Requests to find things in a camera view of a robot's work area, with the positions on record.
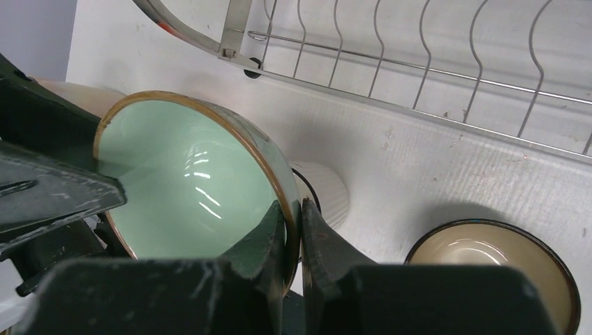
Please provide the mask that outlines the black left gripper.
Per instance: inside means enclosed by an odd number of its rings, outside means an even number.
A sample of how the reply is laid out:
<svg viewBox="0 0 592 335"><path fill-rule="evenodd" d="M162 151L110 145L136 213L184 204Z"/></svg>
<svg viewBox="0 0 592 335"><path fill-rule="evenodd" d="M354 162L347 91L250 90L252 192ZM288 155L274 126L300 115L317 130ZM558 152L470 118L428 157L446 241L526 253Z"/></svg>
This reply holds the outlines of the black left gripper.
<svg viewBox="0 0 592 335"><path fill-rule="evenodd" d="M133 333L133 304L108 281L135 256L109 223L79 221L126 202L115 178L1 142L1 259L36 271L16 288L35 297L12 334Z"/></svg>

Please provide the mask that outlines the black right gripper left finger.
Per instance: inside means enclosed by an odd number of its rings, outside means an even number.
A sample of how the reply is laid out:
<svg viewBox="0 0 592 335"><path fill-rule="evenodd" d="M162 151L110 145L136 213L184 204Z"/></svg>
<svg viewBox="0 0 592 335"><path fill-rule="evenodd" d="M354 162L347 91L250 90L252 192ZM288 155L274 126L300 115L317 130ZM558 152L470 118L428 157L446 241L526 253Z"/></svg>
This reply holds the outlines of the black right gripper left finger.
<svg viewBox="0 0 592 335"><path fill-rule="evenodd" d="M20 334L280 334L284 217L212 259L69 260L42 281Z"/></svg>

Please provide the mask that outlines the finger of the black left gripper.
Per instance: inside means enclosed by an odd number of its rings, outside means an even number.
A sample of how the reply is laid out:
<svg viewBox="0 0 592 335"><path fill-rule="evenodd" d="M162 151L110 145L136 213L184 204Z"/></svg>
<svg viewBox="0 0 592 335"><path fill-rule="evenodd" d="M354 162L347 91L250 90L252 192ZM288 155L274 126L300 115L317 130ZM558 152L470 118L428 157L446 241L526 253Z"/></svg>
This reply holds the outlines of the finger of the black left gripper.
<svg viewBox="0 0 592 335"><path fill-rule="evenodd" d="M1 139L94 171L99 117L52 93L1 56Z"/></svg>

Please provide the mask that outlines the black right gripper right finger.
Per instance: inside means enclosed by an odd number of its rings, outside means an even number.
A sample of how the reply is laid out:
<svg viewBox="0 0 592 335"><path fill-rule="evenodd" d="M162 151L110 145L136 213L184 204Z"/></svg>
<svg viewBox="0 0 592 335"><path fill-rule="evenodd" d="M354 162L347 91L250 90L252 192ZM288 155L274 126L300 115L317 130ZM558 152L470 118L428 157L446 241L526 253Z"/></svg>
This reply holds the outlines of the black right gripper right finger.
<svg viewBox="0 0 592 335"><path fill-rule="evenodd" d="M557 334L525 275L501 266L380 265L302 203L307 334Z"/></svg>

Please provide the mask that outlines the mint green bowl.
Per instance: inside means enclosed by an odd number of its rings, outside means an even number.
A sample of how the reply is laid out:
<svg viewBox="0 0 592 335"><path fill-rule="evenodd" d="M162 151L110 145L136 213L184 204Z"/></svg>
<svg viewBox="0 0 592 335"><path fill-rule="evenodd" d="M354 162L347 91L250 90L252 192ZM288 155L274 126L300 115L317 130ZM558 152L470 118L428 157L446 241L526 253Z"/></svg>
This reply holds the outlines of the mint green bowl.
<svg viewBox="0 0 592 335"><path fill-rule="evenodd" d="M117 101L94 138L97 170L117 179L126 204L106 219L135 259L215 258L277 203L283 287L299 259L299 190L287 159L260 128L223 106L169 91Z"/></svg>

